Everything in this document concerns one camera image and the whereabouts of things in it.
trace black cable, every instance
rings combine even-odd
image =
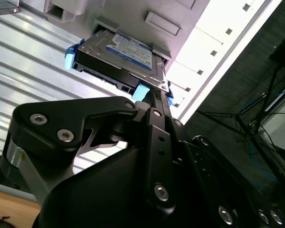
[[[248,152],[247,149],[246,149],[246,146],[245,146],[245,142],[244,142],[245,138],[244,138],[242,135],[240,135],[240,134],[238,134],[238,136],[240,137],[239,140],[240,140],[240,142],[242,143],[243,148],[244,148],[244,152],[245,152],[246,154],[248,154],[249,156],[258,154],[258,152],[256,152],[256,153],[250,153],[250,152]]]
[[[269,114],[266,114],[266,115],[276,115],[276,114],[284,114],[285,115],[285,113],[269,113]]]
[[[265,128],[264,128],[262,125],[260,125],[260,127],[263,128],[264,132],[268,135],[268,138],[270,139],[270,142],[272,143],[272,145],[273,145],[274,147],[276,147],[275,144],[274,144],[274,142],[272,141],[270,135],[269,135],[268,132],[265,130]]]
[[[275,70],[274,70],[274,73],[272,75],[272,78],[270,80],[270,84],[269,84],[269,87],[268,87],[268,91],[267,91],[267,96],[265,96],[265,99],[264,99],[264,102],[263,102],[263,105],[262,105],[262,108],[261,110],[259,111],[259,113],[256,115],[256,128],[254,130],[254,134],[257,134],[257,131],[261,125],[261,121],[263,119],[263,117],[266,115],[265,114],[265,109],[266,109],[266,106],[267,106],[267,103],[268,103],[268,100],[271,96],[271,92],[272,92],[272,88],[274,86],[274,82],[275,82],[275,78],[276,78],[276,75],[277,73],[279,72],[279,70],[282,69],[282,66],[281,65],[278,65]]]

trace blue plastic tab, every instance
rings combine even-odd
[[[142,83],[139,83],[132,96],[132,99],[134,99],[135,101],[142,101],[149,91],[149,87]]]
[[[70,46],[67,50],[66,50],[66,54],[65,54],[65,69],[70,70],[73,67],[73,62],[75,59],[75,56],[77,54],[78,48],[80,45],[82,45],[85,42],[85,39],[82,39],[79,44],[74,44],[72,46]]]

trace rectangular slot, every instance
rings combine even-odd
[[[149,12],[145,22],[166,34],[177,36],[180,28],[155,13]]]
[[[125,86],[122,86],[122,90],[125,91],[126,93],[129,92],[129,88],[128,88],[128,87],[125,87]]]
[[[49,7],[49,11],[47,13],[52,15],[53,17],[62,19],[63,8],[60,8],[59,6],[56,6],[51,3],[51,6]]]

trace wooden surface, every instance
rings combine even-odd
[[[0,192],[0,219],[10,217],[6,221],[13,226],[31,228],[39,212],[37,203]]]

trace bolt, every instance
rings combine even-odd
[[[133,104],[129,103],[129,102],[126,102],[125,103],[125,106],[127,106],[128,108],[134,108]]]
[[[220,217],[224,220],[224,222],[226,222],[228,225],[232,224],[232,217],[225,208],[223,208],[222,206],[219,206],[218,212],[219,212]]]
[[[180,122],[180,121],[175,120],[174,122],[175,122],[175,123],[176,123],[176,125],[178,125],[179,127],[181,126],[181,122]]]
[[[43,125],[48,121],[48,119],[44,115],[38,113],[31,115],[29,119],[33,124],[37,125]]]
[[[269,224],[269,219],[267,216],[264,214],[262,210],[258,210],[258,214],[260,215],[261,219],[266,223]]]
[[[61,141],[64,142],[71,142],[74,139],[74,135],[71,131],[67,130],[67,129],[61,129],[57,132],[57,137],[58,139],[60,139]]]
[[[203,138],[201,138],[200,141],[201,141],[205,146],[209,146],[209,145],[204,141]]]
[[[161,114],[159,111],[157,111],[157,110],[154,110],[154,114],[157,115],[157,116],[161,116],[161,115],[162,115],[162,114]]]
[[[157,198],[161,201],[167,201],[169,199],[168,191],[160,184],[155,185],[154,192]]]
[[[282,220],[280,219],[280,217],[274,212],[274,211],[270,211],[271,216],[274,218],[274,220],[281,225],[282,224]]]

